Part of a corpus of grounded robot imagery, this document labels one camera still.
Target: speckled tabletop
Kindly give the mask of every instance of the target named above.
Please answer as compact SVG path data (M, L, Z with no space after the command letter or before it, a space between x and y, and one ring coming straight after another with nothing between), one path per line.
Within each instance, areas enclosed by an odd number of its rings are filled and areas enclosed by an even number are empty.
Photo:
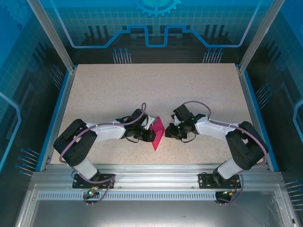
M209 105L213 119L251 121L234 64L78 65L60 134L77 118L110 122L130 115L142 102L147 114L160 116L166 128L173 122L172 111L189 100ZM199 104L187 107L194 115L207 115ZM95 142L88 154L94 164L207 164L230 156L226 142L208 136L188 144L163 137L156 151L142 141L106 140ZM58 157L55 151L51 163L58 164Z

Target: red object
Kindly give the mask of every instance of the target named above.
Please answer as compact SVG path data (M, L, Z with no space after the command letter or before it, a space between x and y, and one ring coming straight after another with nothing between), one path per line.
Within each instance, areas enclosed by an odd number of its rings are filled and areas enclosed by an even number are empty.
M156 117L157 122L155 123L155 125L151 125L149 128L152 129L155 133L156 133L156 139L154 142L152 142L153 148L156 150L161 139L162 136L164 135L165 129L164 129L164 125L162 124L161 118L158 116Z

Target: gear logo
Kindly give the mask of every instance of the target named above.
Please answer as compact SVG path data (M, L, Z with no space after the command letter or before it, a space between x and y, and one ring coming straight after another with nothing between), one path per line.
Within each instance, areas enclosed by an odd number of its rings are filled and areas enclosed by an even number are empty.
M22 23L27 18L28 6L26 0L0 0L0 7L6 7L10 15L18 22Z
M133 2L137 10L147 13L148 16L157 17L158 15L165 16L172 9L177 9L177 4L180 4L181 0L133 0Z

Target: robotic arm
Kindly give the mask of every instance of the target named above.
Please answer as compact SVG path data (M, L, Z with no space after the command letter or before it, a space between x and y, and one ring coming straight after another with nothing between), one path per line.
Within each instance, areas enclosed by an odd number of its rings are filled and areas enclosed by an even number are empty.
M265 153L254 139L257 139L268 153L266 144L249 122L229 124L210 120L203 114L194 116L185 105L181 105L173 112L171 117L175 122L169 124L165 130L165 137L183 141L187 139L187 134L192 132L195 135L208 135L226 141L229 146L232 157L213 171L213 177L208 179L208 185L216 184L220 187L231 177L242 170L251 169L262 159Z
M64 160L69 166L74 168L85 179L97 182L100 181L100 172L87 158L87 154L92 145L96 141L109 139L123 139L134 137L135 139L145 142L153 142L156 134L149 127L156 123L156 118L148 116L146 113L142 115L142 110L136 109L131 116L116 119L110 124L104 124L94 127L95 124L85 123L81 119L73 121L70 126L59 136L53 144L53 147L62 154L72 140L82 131L88 130L83 134L63 155Z

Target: metal base plate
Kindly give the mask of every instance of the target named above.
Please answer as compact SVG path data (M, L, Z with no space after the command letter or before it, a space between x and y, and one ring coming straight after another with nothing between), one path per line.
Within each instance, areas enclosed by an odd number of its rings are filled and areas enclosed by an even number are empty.
M218 186L213 180L213 174L202 173L198 174L199 188L200 189L234 189L235 185L231 180L237 181L237 189L241 188L239 175L232 176L228 181Z
M100 174L98 181L103 181L106 179L109 179L111 177L115 176L115 174ZM107 189L110 184L110 181L105 182L103 184L99 185L99 189ZM92 188L93 186L96 186L97 184L95 183L88 183L85 180L82 179L78 174L75 174L74 176L74 181L72 183L72 188L83 188L83 189L89 189Z

